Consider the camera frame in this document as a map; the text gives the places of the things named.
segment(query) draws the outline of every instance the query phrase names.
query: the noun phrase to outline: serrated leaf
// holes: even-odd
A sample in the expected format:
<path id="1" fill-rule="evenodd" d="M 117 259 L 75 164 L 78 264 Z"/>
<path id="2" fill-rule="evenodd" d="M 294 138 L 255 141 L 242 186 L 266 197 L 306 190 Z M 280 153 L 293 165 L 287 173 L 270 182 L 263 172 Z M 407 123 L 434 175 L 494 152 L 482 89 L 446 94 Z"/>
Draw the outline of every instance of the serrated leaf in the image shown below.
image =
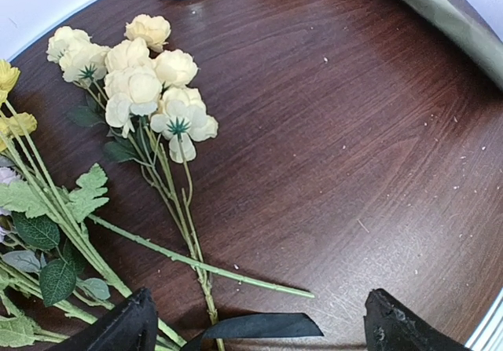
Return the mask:
<path id="1" fill-rule="evenodd" d="M 40 272 L 40 291 L 45 306 L 52 306 L 70 296 L 77 284 L 73 268 L 62 259 L 55 259 Z"/>
<path id="2" fill-rule="evenodd" d="M 105 143 L 103 152 L 108 159 L 117 163 L 124 163 L 125 161 L 138 158 L 138 154 L 128 141 L 125 143 L 119 141 L 109 141 Z"/>
<path id="3" fill-rule="evenodd" d="M 0 317 L 0 346 L 16 348 L 34 343 L 35 329 L 27 317 Z"/>
<path id="4" fill-rule="evenodd" d="M 80 188 L 68 194 L 70 199 L 68 209 L 77 222 L 83 221 L 97 208 L 108 202 L 108 198 L 102 197 L 108 191 L 107 188 L 102 187 L 107 180 L 107 175 L 97 164 L 94 164 L 88 173 L 79 177 L 77 185 Z"/>
<path id="5" fill-rule="evenodd" d="M 15 250 L 2 255 L 2 260 L 9 266 L 23 272 L 39 272 L 40 262 L 31 250 Z"/>
<path id="6" fill-rule="evenodd" d="M 81 127 L 92 127 L 96 126 L 98 123 L 105 123 L 103 117 L 93 112 L 86 105 L 74 107 L 67 113 L 67 117 L 69 117 L 73 123 Z"/>
<path id="7" fill-rule="evenodd" d="M 0 184 L 0 207 L 23 212 L 27 218 L 52 216 L 45 203 L 31 190 L 31 186 L 26 181 L 15 181 L 10 185 Z"/>
<path id="8" fill-rule="evenodd" d="M 73 246 L 69 239 L 66 240 L 63 246 L 63 259 L 73 268 L 77 276 L 82 274 L 86 268 L 86 259 Z"/>
<path id="9" fill-rule="evenodd" d="M 40 250 L 51 250 L 59 245 L 60 230 L 46 215 L 27 218 L 20 212 L 12 212 L 11 216 L 19 237 L 28 245 Z"/>
<path id="10" fill-rule="evenodd" d="M 0 168 L 6 168 L 11 166 L 16 166 L 16 164 L 10 159 L 7 159 L 5 156 L 0 156 Z"/>
<path id="11" fill-rule="evenodd" d="M 108 300 L 110 298 L 110 290 L 108 289 L 107 283 L 99 278 L 89 278 L 84 280 L 80 287 L 91 297 L 95 297 L 98 300 Z"/>

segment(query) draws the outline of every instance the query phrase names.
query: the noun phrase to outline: dark wood surface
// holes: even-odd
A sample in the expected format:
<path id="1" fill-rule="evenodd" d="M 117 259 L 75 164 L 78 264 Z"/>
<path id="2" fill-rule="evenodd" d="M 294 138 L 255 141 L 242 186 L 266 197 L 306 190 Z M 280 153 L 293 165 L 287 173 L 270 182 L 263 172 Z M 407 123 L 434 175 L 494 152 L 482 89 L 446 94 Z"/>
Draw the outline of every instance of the dark wood surface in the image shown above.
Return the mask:
<path id="1" fill-rule="evenodd" d="M 193 84 L 220 122 L 192 164 L 208 261 L 318 296 L 215 278 L 222 317 L 303 311 L 326 334 L 311 345 L 354 349 L 365 343 L 365 298 L 383 287 L 468 339 L 503 283 L 503 96 L 459 49 L 399 0 L 100 0 L 66 24 L 112 45 L 139 13 L 171 22 L 169 48 L 195 56 Z M 105 128 L 65 118 L 83 94 L 46 62 L 48 38 L 16 59 L 13 101 L 39 119 L 35 140 L 57 182 L 72 187 L 98 161 L 111 179 L 101 215 L 184 251 L 139 169 L 102 157 Z M 207 325 L 190 269 L 90 231 L 184 336 Z M 51 329 L 79 326 L 34 305 Z M 254 349 L 264 345 L 293 348 Z"/>

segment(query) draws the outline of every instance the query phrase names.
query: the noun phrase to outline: green flower stem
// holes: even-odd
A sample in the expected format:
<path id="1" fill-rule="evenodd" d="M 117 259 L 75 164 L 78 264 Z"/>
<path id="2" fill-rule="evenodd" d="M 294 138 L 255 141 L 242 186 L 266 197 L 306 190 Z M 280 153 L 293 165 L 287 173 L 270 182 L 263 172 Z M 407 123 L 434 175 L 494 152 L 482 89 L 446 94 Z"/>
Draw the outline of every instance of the green flower stem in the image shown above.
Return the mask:
<path id="1" fill-rule="evenodd" d="M 91 90 L 91 88 L 85 88 L 87 90 L 87 92 L 91 95 L 91 97 L 96 101 L 96 103 L 100 106 L 100 108 L 102 108 L 103 110 L 105 109 L 105 106 L 101 103 L 100 99 L 98 98 L 98 96 L 96 96 L 96 94 Z"/>
<path id="2" fill-rule="evenodd" d="M 12 105 L 10 105 L 10 103 L 8 101 L 6 101 L 6 104 L 9 105 L 9 110 L 12 109 L 11 112 L 13 113 L 14 117 L 17 117 L 17 113 L 13 109 Z M 0 111 L 0 116 L 3 119 L 5 118 L 5 114 L 3 114 L 3 112 L 1 112 L 1 111 Z M 28 131 L 26 130 L 26 128 L 24 127 L 24 125 L 22 124 L 22 122 L 18 122 L 18 123 L 19 123 L 21 129 L 23 130 L 23 132 L 24 132 L 25 137 L 27 138 L 27 140 L 31 141 L 31 137 L 29 136 Z M 24 142 L 20 138 L 20 135 L 18 135 L 15 130 L 11 130 L 11 131 L 13 133 L 14 138 L 18 142 L 21 150 L 23 151 L 24 155 L 26 156 L 26 158 L 28 160 L 31 160 L 33 162 L 33 160 L 31 159 L 30 153 L 28 152 L 28 150 L 27 150 Z M 80 234 L 79 230 L 75 229 L 74 227 L 68 226 L 68 221 L 66 221 L 65 219 L 63 219 L 63 217 L 61 216 L 60 212 L 56 209 L 55 204 L 53 203 L 53 201 L 51 201 L 49 199 L 49 197 L 48 197 L 47 194 L 49 194 L 50 190 L 49 190 L 49 188 L 47 188 L 47 183 L 45 183 L 45 181 L 43 179 L 41 179 L 41 178 L 39 180 L 36 180 L 35 177 L 33 177 L 31 175 L 30 171 L 28 170 L 28 168 L 24 164 L 22 158 L 20 157 L 19 153 L 17 152 L 16 147 L 14 146 L 14 144 L 12 143 L 12 141 L 9 140 L 9 138 L 5 138 L 5 136 L 3 134 L 1 134 L 1 133 L 0 133 L 0 137 L 6 143 L 7 148 L 9 149 L 9 152 L 10 152 L 11 156 L 13 157 L 13 161 L 18 166 L 18 168 L 21 169 L 21 173 L 23 174 L 24 178 L 28 181 L 28 183 L 30 184 L 30 186 L 36 191 L 36 193 L 40 197 L 40 199 L 47 205 L 47 207 L 49 208 L 49 210 L 51 211 L 51 213 L 57 219 L 57 222 L 60 224 L 60 226 L 63 229 L 64 233 L 74 243 L 74 245 L 77 247 L 77 249 L 79 249 L 79 251 L 81 253 L 83 253 L 83 255 L 86 257 L 86 259 L 89 261 L 89 263 L 91 265 L 95 266 L 97 264 L 97 261 L 94 259 L 95 255 L 91 254 L 87 250 L 87 248 L 86 248 L 86 242 L 82 238 L 82 235 Z M 37 149 L 35 148 L 35 145 L 33 144 L 33 141 L 31 141 L 30 145 L 33 145 L 32 149 L 34 149 L 33 153 L 35 155 L 35 158 L 37 158 L 37 160 L 38 160 L 38 162 L 39 162 L 39 164 L 41 166 L 44 166 L 43 161 L 40 158 L 40 155 L 38 153 L 35 154 L 35 151 L 37 151 Z M 35 163 L 31 163 L 31 168 L 33 170 L 35 170 L 35 172 L 37 171 L 37 167 L 36 167 Z"/>
<path id="3" fill-rule="evenodd" d="M 118 235 L 121 235 L 127 239 L 130 239 L 131 241 L 134 241 L 135 243 L 138 243 L 138 244 L 140 244 L 144 247 L 147 247 L 151 250 L 154 250 L 157 253 L 161 253 L 162 255 L 170 258 L 174 262 L 177 262 L 177 261 L 182 262 L 182 263 L 190 265 L 194 268 L 204 269 L 204 270 L 211 272 L 215 275 L 224 276 L 225 278 L 236 280 L 238 282 L 251 284 L 252 286 L 266 288 L 266 289 L 269 289 L 272 291 L 283 292 L 286 294 L 294 294 L 296 296 L 300 296 L 303 298 L 315 298 L 315 296 L 308 291 L 298 290 L 296 288 L 285 287 L 285 286 L 281 286 L 280 284 L 267 283 L 262 280 L 258 280 L 258 279 L 250 278 L 250 277 L 243 276 L 240 274 L 236 274 L 235 272 L 227 271 L 225 269 L 220 269 L 218 267 L 214 267 L 212 265 L 208 265 L 206 263 L 196 261 L 192 258 L 186 257 L 186 256 L 179 254 L 179 253 L 175 253 L 172 250 L 169 250 L 169 249 L 166 249 L 166 248 L 161 247 L 159 245 L 156 245 L 154 243 L 151 243 L 150 241 L 147 241 L 146 239 L 143 239 L 140 236 L 134 235 L 133 233 L 129 233 L 128 231 L 125 231 L 124 229 L 119 228 L 116 225 L 113 225 L 112 223 L 109 223 L 108 221 L 106 221 L 102 218 L 99 218 L 98 216 L 90 215 L 88 218 L 91 221 L 93 221 L 94 223 L 101 225 L 102 227 L 109 229 L 112 232 L 117 233 Z"/>
<path id="4" fill-rule="evenodd" d="M 178 200 L 178 195 L 176 192 L 176 188 L 174 187 L 174 181 L 173 177 L 171 175 L 171 169 L 169 167 L 169 162 L 167 160 L 167 154 L 166 151 L 164 150 L 164 147 L 161 143 L 157 142 L 155 137 L 152 135 L 152 131 L 149 128 L 145 128 L 145 132 L 149 135 L 149 140 L 151 144 L 151 148 L 154 151 L 160 151 L 160 165 L 163 169 L 164 172 L 164 177 L 166 178 L 168 188 L 170 190 L 171 194 L 171 200 L 174 203 L 174 208 L 176 209 L 177 215 L 178 215 L 178 220 L 181 224 L 181 230 L 182 230 L 182 236 L 185 239 L 185 243 L 187 244 L 190 252 L 190 256 L 192 259 L 198 260 L 199 262 L 203 263 L 203 255 L 202 251 L 200 249 L 199 245 L 199 240 L 197 239 L 197 234 L 196 230 L 193 227 L 193 224 L 191 226 L 191 229 L 189 230 L 189 227 L 187 226 L 187 221 L 185 220 L 185 216 L 182 210 L 182 207 L 180 205 L 180 202 Z M 192 180 L 190 180 L 190 196 L 192 196 Z M 198 281 L 201 285 L 201 289 L 203 290 L 204 293 L 204 300 L 206 301 L 207 305 L 207 311 L 208 315 L 210 317 L 210 321 L 212 325 L 215 325 L 218 323 L 218 311 L 215 307 L 215 302 L 213 300 L 213 296 L 211 295 L 211 283 L 208 279 L 208 274 L 207 271 L 204 269 L 201 269 L 199 267 L 196 267 L 196 274 L 198 277 Z M 225 351 L 225 346 L 223 343 L 223 340 L 217 339 L 217 346 L 218 346 L 218 351 Z"/>
<path id="5" fill-rule="evenodd" d="M 15 120 L 18 120 L 18 114 L 16 110 L 13 108 L 13 106 L 6 101 L 6 106 L 7 108 L 11 111 L 11 113 L 14 116 Z M 37 191 L 39 196 L 41 197 L 42 200 L 46 203 L 46 205 L 49 207 L 49 209 L 55 214 L 58 219 L 60 220 L 60 226 L 63 229 L 64 233 L 66 236 L 70 239 L 70 241 L 75 245 L 77 250 L 79 250 L 80 253 L 86 258 L 86 260 L 107 280 L 107 283 L 111 286 L 113 286 L 123 297 L 128 298 L 129 296 L 132 295 L 132 291 L 126 286 L 126 284 L 123 283 L 123 281 L 115 274 L 115 272 L 108 266 L 106 261 L 100 256 L 100 254 L 97 252 L 97 250 L 91 245 L 89 240 L 87 239 L 87 236 L 82 233 L 82 230 L 80 229 L 79 225 L 75 221 L 75 219 L 72 217 L 70 212 L 68 211 L 68 208 L 65 206 L 64 200 L 60 195 L 60 192 L 58 192 L 55 184 L 53 183 L 53 180 L 49 174 L 49 172 L 46 169 L 46 166 L 44 162 L 42 161 L 42 158 L 39 154 L 38 149 L 35 147 L 35 143 L 31 139 L 28 130 L 26 130 L 26 127 L 22 122 L 17 121 L 19 124 L 20 128 L 23 130 L 24 136 L 26 137 L 26 140 L 28 141 L 28 145 L 30 146 L 35 159 L 40 165 L 40 168 L 42 169 L 43 175 L 45 176 L 47 183 L 49 184 L 50 191 L 52 191 L 53 196 L 57 203 L 62 207 L 64 216 L 68 219 L 67 221 L 63 219 L 61 216 L 60 212 L 57 211 L 54 208 L 54 205 L 46 198 L 44 195 L 44 189 L 46 191 L 47 188 L 40 188 L 36 182 L 34 182 L 33 179 L 30 180 L 31 175 L 26 169 L 25 165 L 23 164 L 21 158 L 19 157 L 19 154 L 17 154 L 17 150 L 13 146 L 12 142 L 8 140 L 3 134 L 0 134 L 0 137 L 4 140 L 4 142 L 7 144 L 8 149 L 10 153 L 15 157 L 15 163 L 18 165 L 19 168 L 22 169 L 25 177 L 27 180 L 31 181 L 30 183 L 33 185 L 34 189 Z M 26 146 L 24 145 L 23 141 L 20 139 L 20 136 L 15 132 L 15 130 L 12 130 L 12 133 L 16 140 L 18 141 L 19 145 L 21 146 L 21 149 L 23 150 L 24 154 L 28 157 L 30 155 L 28 153 L 28 150 L 26 149 Z M 171 340 L 173 340 L 177 345 L 183 346 L 185 344 L 185 340 L 180 337 L 174 330 L 172 330 L 170 327 L 168 327 L 162 320 L 159 320 L 160 322 L 160 330 L 168 336 Z"/>
<path id="6" fill-rule="evenodd" d="M 114 276 L 113 272 L 111 269 L 107 266 L 106 262 L 100 258 L 99 253 L 90 245 L 90 243 L 87 243 L 83 238 L 82 234 L 80 232 L 79 225 L 75 221 L 75 219 L 72 217 L 72 214 L 66 207 L 66 204 L 64 203 L 63 199 L 61 198 L 60 193 L 57 191 L 56 185 L 54 184 L 52 177 L 49 174 L 49 171 L 46 168 L 46 165 L 44 164 L 42 157 L 39 154 L 39 150 L 35 147 L 35 143 L 31 139 L 31 136 L 26 129 L 25 125 L 19 120 L 18 114 L 14 107 L 6 101 L 6 106 L 10 110 L 10 112 L 13 114 L 14 119 L 17 121 L 19 124 L 20 128 L 23 130 L 24 136 L 26 138 L 26 141 L 28 142 L 28 145 L 30 146 L 30 149 L 35 156 L 35 159 L 37 160 L 37 163 L 40 166 L 40 169 L 42 170 L 43 176 L 46 179 L 46 182 L 49 186 L 50 191 L 53 194 L 53 198 L 55 199 L 54 201 L 56 202 L 57 207 L 60 208 L 61 212 L 63 213 L 63 216 L 61 216 L 61 212 L 57 210 L 53 210 L 55 214 L 59 214 L 60 218 L 62 220 L 61 225 L 65 224 L 67 226 L 61 227 L 65 233 L 67 234 L 67 237 L 72 241 L 72 243 L 79 249 L 81 253 L 86 257 L 86 259 L 93 265 L 93 267 L 103 275 L 105 279 L 111 278 L 111 281 L 113 283 L 117 284 L 116 289 L 124 295 L 124 297 L 129 296 L 131 292 L 125 287 L 124 284 L 121 284 L 122 281 L 120 281 L 118 276 Z M 26 146 L 24 145 L 23 141 L 20 139 L 20 136 L 17 135 L 15 130 L 12 130 L 12 133 L 14 137 L 17 139 L 19 145 L 21 146 L 21 149 L 23 150 L 23 153 L 27 157 L 28 161 L 30 162 L 31 166 L 37 170 L 37 166 L 33 162 L 32 158 L 30 157 L 30 154 L 28 153 L 28 150 L 26 149 Z"/>
<path id="7" fill-rule="evenodd" d="M 97 91 L 99 92 L 100 95 L 102 95 L 103 97 L 103 100 L 107 100 L 107 94 L 104 92 L 104 90 L 101 88 L 101 86 L 98 85 L 98 83 L 96 82 L 96 80 L 93 79 L 93 84 L 94 86 L 97 87 Z"/>
<path id="8" fill-rule="evenodd" d="M 35 337 L 40 342 L 61 343 L 68 339 L 67 335 L 53 333 L 52 331 L 43 330 L 41 328 L 35 329 Z"/>
<path id="9" fill-rule="evenodd" d="M 199 237 L 197 236 L 196 227 L 194 226 L 194 223 L 192 220 L 192 214 L 190 213 L 190 202 L 192 201 L 192 196 L 193 196 L 192 176 L 190 174 L 189 165 L 187 164 L 187 159 L 185 158 L 185 154 L 183 152 L 182 143 L 180 141 L 180 138 L 178 139 L 178 146 L 179 146 L 180 152 L 182 154 L 183 167 L 185 170 L 185 175 L 187 177 L 187 181 L 189 183 L 189 198 L 187 198 L 187 196 L 185 195 L 185 190 L 182 189 L 182 199 L 183 199 L 184 208 L 185 208 L 185 215 L 187 217 L 187 222 L 189 223 L 190 235 L 192 237 L 192 241 L 194 242 L 194 247 L 197 252 L 197 259 L 201 262 L 204 262 L 203 251 L 201 250 L 201 246 L 199 244 Z M 201 285 L 201 288 L 204 292 L 204 297 L 206 299 L 208 314 L 210 316 L 211 324 L 217 324 L 218 323 L 218 311 L 215 307 L 213 295 L 211 294 L 211 282 L 208 280 L 208 274 L 206 271 L 204 271 L 202 269 L 198 269 L 197 273 L 200 277 L 200 285 Z M 219 351 L 224 351 L 226 349 L 224 346 L 223 339 L 217 339 L 216 342 L 217 342 L 217 348 Z"/>
<path id="10" fill-rule="evenodd" d="M 171 203 L 169 201 L 169 197 L 171 196 L 171 194 L 169 193 L 169 190 L 167 190 L 167 188 L 164 185 L 164 183 L 163 183 L 162 179 L 160 178 L 159 174 L 156 172 L 155 167 L 151 163 L 148 163 L 147 159 L 145 158 L 145 155 L 143 154 L 143 151 L 140 149 L 140 147 L 138 146 L 138 143 L 136 143 L 136 141 L 134 140 L 134 138 L 132 138 L 132 136 L 129 135 L 128 136 L 128 140 L 131 143 L 131 145 L 133 145 L 134 150 L 140 155 L 140 158 L 143 160 L 143 162 L 147 163 L 146 164 L 146 170 L 149 172 L 149 175 L 150 175 L 150 178 L 152 179 L 152 182 L 149 181 L 148 178 L 145 177 L 145 175 L 143 176 L 143 178 L 149 184 L 153 184 L 154 185 L 154 187 L 156 188 L 156 190 L 160 194 L 162 200 L 164 201 L 164 204 L 166 205 L 167 209 L 169 210 L 170 215 L 173 217 L 174 223 L 178 227 L 178 230 L 183 235 L 182 225 L 180 224 L 180 221 L 178 221 L 178 219 L 177 219 L 177 217 L 176 217 L 176 215 L 174 213 L 173 206 L 171 205 Z"/>
<path id="11" fill-rule="evenodd" d="M 102 306 L 102 307 L 106 308 L 107 310 L 111 310 L 115 307 L 111 302 L 96 300 L 96 299 L 94 299 L 94 300 L 88 299 L 88 298 L 84 297 L 83 295 L 81 295 L 77 290 L 73 291 L 73 294 L 76 298 L 78 298 L 81 302 L 83 302 L 84 304 L 86 304 L 88 306 Z"/>
<path id="12" fill-rule="evenodd" d="M 179 351 L 180 349 L 168 347 L 168 346 L 163 346 L 163 345 L 156 345 L 156 348 L 154 350 L 155 351 Z"/>

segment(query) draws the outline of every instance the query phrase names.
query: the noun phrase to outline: wood grain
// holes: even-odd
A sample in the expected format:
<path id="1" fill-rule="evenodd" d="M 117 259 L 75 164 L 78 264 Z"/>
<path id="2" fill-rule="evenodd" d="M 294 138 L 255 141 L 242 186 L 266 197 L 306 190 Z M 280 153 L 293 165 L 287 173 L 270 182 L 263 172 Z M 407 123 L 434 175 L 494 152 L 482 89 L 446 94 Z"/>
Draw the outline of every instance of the wood grain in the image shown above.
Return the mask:
<path id="1" fill-rule="evenodd" d="M 113 45 L 139 13 L 171 22 L 168 47 L 195 56 L 193 84 L 220 122 L 192 164 L 207 260 L 318 296 L 215 278 L 223 317 L 302 311 L 326 334 L 229 349 L 358 348 L 364 301 L 377 287 L 468 339 L 503 283 L 503 96 L 459 49 L 399 0 L 100 0 L 65 24 Z M 102 157 L 105 128 L 65 118 L 83 95 L 46 62 L 48 38 L 16 60 L 13 101 L 39 119 L 35 140 L 57 182 L 72 187 L 98 161 L 111 179 L 101 215 L 184 251 L 139 169 Z M 190 269 L 90 231 L 184 336 L 207 325 Z M 39 309 L 30 312 L 50 329 L 79 328 Z"/>

